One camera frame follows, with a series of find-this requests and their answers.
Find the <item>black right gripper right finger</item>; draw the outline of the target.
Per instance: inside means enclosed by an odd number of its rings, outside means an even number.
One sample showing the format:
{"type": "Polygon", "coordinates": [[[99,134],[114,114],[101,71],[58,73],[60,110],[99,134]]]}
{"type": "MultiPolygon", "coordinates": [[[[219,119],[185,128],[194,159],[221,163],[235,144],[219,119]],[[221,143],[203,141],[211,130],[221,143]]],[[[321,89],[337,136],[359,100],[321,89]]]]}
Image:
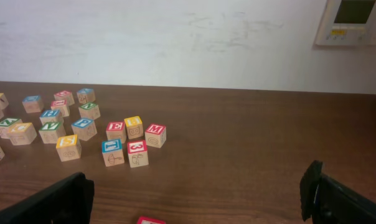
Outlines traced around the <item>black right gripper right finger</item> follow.
{"type": "Polygon", "coordinates": [[[376,224],[376,203],[322,173],[313,161],[299,183],[301,217],[313,224],[376,224]]]}

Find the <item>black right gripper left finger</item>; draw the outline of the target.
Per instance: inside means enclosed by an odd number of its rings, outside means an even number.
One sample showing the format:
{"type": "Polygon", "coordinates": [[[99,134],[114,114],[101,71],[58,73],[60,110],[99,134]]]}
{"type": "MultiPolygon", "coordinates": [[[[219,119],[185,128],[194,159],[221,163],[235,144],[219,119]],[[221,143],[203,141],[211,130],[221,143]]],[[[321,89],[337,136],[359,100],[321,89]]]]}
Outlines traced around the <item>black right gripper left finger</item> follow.
{"type": "Polygon", "coordinates": [[[90,223],[94,181],[74,173],[0,211],[0,223],[90,223]]]}

